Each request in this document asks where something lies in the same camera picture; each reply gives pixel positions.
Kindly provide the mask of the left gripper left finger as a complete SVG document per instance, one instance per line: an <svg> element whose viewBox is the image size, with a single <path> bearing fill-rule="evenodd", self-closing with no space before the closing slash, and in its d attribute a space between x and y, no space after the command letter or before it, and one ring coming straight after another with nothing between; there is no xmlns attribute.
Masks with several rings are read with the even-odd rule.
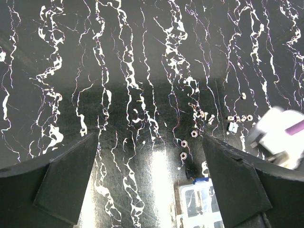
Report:
<svg viewBox="0 0 304 228"><path fill-rule="evenodd" d="M0 170L2 228L71 228L78 223L98 135L89 133Z"/></svg>

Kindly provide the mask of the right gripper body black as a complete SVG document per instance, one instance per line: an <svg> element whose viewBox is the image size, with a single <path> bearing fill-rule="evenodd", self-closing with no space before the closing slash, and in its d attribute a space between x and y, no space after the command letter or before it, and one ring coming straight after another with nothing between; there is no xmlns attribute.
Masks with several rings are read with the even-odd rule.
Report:
<svg viewBox="0 0 304 228"><path fill-rule="evenodd" d="M248 143L252 148L262 146L268 162L297 170L304 159L304 114L270 108L249 131Z"/></svg>

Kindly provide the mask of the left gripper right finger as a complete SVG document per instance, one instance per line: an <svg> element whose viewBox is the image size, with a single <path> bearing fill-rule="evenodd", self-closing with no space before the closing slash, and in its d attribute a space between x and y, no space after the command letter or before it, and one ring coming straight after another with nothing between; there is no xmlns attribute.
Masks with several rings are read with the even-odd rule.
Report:
<svg viewBox="0 0 304 228"><path fill-rule="evenodd" d="M202 143L226 228L302 228L304 174L269 163L208 134Z"/></svg>

